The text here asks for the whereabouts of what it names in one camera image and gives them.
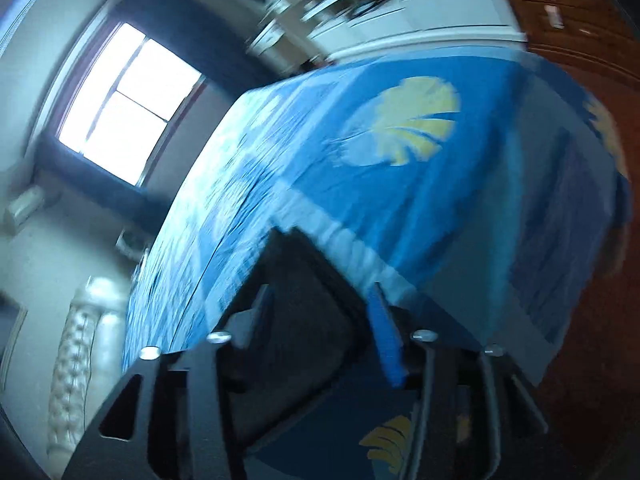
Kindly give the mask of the white electric fan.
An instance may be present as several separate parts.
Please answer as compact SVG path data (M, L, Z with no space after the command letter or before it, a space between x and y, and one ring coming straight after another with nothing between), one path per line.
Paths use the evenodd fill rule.
M115 248L128 260L140 263L152 245L152 240L133 229L123 229L117 237Z

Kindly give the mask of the cream tufted leather headboard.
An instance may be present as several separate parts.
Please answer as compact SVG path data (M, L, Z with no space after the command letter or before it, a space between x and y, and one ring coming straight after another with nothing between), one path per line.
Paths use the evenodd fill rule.
M54 361L48 471L59 479L91 419L122 376L129 288L92 276L75 292Z

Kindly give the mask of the blue patterned bedspread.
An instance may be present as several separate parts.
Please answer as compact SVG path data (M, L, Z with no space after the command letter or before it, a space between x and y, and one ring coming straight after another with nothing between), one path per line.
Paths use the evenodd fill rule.
M391 54L250 90L198 155L132 292L137 460L160 479L555 479L523 394L623 257L632 192L605 106L524 51ZM218 323L268 232L298 229L404 340L397 405L326 437L224 440Z

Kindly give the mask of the left blue curtain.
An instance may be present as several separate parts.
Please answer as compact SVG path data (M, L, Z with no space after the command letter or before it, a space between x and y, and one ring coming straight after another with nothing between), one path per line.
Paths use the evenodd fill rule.
M99 206L150 234L160 232L170 203L162 196L125 182L72 151L54 136L37 141L35 163Z

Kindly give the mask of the blue curtain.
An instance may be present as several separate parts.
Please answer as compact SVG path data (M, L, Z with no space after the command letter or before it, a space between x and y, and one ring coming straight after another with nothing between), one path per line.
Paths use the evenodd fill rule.
M238 98L274 84L279 75L246 52L245 42L222 18L195 0L122 0L113 11Z
M150 234L160 232L170 203L162 196L125 182L72 151L54 136L37 141L35 163L99 206Z

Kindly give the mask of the white dressing table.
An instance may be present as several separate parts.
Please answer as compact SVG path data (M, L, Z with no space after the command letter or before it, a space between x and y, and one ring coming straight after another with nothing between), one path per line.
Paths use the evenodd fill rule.
M311 39L320 18L304 19L321 0L274 0L259 22L247 52L281 76L293 76L329 64L328 54Z

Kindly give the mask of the right blue curtain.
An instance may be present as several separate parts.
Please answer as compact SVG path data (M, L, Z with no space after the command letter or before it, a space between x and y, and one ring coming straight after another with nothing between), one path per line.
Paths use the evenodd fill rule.
M279 75L246 52L245 42L222 18L195 0L122 0L113 11L238 98L274 84Z

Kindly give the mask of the white wall air conditioner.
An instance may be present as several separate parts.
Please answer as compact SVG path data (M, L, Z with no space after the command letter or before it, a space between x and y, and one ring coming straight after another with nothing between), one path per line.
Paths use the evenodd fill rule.
M46 203L46 191L32 185L15 200L9 202L4 211L4 224L11 234L16 234L23 224Z

